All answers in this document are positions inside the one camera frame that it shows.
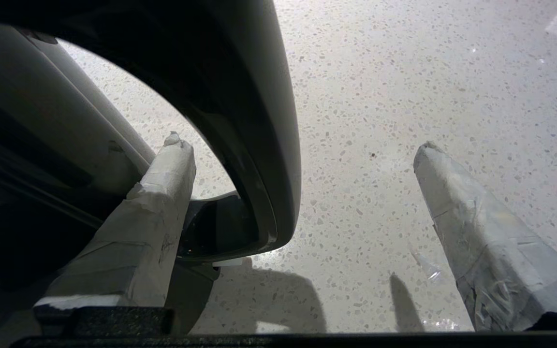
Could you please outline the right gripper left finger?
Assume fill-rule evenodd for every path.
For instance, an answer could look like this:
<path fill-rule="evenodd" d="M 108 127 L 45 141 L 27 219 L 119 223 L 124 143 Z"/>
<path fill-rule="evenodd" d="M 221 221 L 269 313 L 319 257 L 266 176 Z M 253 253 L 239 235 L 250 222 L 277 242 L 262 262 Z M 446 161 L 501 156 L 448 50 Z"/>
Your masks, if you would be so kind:
<path fill-rule="evenodd" d="M 195 179 L 172 132 L 139 183 L 34 306 L 44 335 L 168 334 L 164 308 Z"/>

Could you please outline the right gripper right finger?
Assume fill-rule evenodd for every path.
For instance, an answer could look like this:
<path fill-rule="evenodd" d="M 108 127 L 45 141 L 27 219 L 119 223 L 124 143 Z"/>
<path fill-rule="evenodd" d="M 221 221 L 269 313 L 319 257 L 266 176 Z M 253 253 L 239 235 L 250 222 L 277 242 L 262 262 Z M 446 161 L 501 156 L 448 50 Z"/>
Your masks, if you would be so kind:
<path fill-rule="evenodd" d="M 413 169 L 476 331 L 557 331 L 557 251 L 431 142 Z"/>

